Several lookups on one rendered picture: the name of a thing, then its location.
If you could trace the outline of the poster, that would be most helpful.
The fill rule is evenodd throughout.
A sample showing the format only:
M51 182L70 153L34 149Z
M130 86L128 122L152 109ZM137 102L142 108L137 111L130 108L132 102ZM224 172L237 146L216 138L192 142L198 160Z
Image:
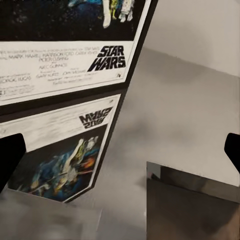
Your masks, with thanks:
M128 88L158 0L0 0L0 116Z

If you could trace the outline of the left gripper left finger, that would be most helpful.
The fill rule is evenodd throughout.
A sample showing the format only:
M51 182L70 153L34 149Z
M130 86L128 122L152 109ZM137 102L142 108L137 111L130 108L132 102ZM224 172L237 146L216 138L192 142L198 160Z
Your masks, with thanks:
M22 133L0 138L0 193L26 153Z

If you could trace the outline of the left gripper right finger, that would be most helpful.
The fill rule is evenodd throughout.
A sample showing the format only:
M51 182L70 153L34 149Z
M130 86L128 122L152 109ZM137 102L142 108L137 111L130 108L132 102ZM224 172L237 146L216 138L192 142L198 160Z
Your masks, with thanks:
M224 151L240 172L240 135L229 133L224 145Z

